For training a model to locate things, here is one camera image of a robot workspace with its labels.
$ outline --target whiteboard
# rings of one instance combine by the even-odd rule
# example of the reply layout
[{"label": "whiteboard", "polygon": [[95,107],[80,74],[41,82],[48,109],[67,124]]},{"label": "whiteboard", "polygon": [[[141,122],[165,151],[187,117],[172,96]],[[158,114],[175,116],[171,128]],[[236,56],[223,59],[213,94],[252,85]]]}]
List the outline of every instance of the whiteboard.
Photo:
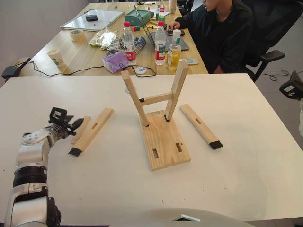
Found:
[{"label": "whiteboard", "polygon": [[[65,29],[82,29],[85,31],[101,31],[105,27],[110,26],[114,23],[119,17],[121,17],[125,12],[124,11],[110,11],[110,10],[97,10],[91,9],[80,15],[73,20],[61,25],[60,27]],[[87,21],[86,15],[96,14],[98,20],[96,21]]]}]

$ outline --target office chair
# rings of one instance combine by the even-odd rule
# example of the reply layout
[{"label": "office chair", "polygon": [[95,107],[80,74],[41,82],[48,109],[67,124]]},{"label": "office chair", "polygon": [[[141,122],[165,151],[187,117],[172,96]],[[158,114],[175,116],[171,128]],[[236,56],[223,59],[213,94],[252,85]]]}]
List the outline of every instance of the office chair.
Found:
[{"label": "office chair", "polygon": [[[267,51],[276,45],[294,25],[302,14],[303,4],[296,0],[242,1],[252,10],[255,24],[241,62],[240,71],[248,73],[256,82],[270,62],[285,57],[285,54],[278,50],[268,53]],[[262,64],[256,74],[246,67],[246,65],[257,67],[260,62]]]},{"label": "office chair", "polygon": [[191,12],[194,0],[177,0],[177,5],[182,16]]}]

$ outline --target laptop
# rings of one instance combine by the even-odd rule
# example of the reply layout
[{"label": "laptop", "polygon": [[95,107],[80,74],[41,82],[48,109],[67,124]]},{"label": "laptop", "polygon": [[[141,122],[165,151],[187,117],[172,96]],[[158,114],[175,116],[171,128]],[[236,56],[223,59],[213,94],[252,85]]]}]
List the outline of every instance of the laptop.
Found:
[{"label": "laptop", "polygon": [[[140,13],[139,13],[137,7],[135,6],[135,4],[134,4],[134,10],[136,12],[137,18],[140,21],[140,24],[141,24],[143,30],[145,31],[148,39],[150,40],[150,42],[152,43],[152,45],[155,46],[155,36],[156,36],[156,33],[155,32],[150,33],[150,31],[148,30],[148,27],[144,23],[143,18],[140,15]],[[169,50],[169,46],[171,45],[171,43],[172,43],[172,36],[166,34],[166,45],[165,45],[165,51],[166,52]],[[184,42],[184,40],[182,38],[180,38],[180,43],[179,44],[181,46],[181,50],[182,51],[189,50],[189,46],[186,44],[186,42]]]}]

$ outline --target paper cup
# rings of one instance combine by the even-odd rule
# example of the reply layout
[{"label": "paper cup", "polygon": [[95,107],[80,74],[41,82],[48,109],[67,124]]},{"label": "paper cup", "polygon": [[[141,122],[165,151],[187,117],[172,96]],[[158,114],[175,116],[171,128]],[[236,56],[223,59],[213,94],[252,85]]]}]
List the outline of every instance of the paper cup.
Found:
[{"label": "paper cup", "polygon": [[71,37],[71,40],[73,40],[73,42],[86,40],[86,36],[85,36],[83,30],[81,30],[81,29],[73,30],[72,32],[70,32],[70,37]]},{"label": "paper cup", "polygon": [[47,55],[53,60],[57,67],[65,66],[60,50],[51,50],[47,52]]},{"label": "paper cup", "polygon": [[176,13],[177,0],[169,0],[169,14],[175,15]]}]

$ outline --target smartphone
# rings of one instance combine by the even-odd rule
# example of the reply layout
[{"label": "smartphone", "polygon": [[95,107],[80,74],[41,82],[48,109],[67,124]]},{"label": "smartphone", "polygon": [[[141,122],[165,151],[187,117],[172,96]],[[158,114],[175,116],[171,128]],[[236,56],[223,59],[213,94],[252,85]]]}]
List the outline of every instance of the smartphone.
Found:
[{"label": "smartphone", "polygon": [[180,59],[180,61],[181,60],[185,60],[188,65],[197,65],[198,64],[197,58],[182,58],[182,59]]},{"label": "smartphone", "polygon": [[[173,31],[172,30],[169,30],[169,31],[166,31],[167,32],[167,35],[172,35]],[[185,34],[185,32],[183,30],[181,30],[181,35],[180,36],[183,36]]]}]

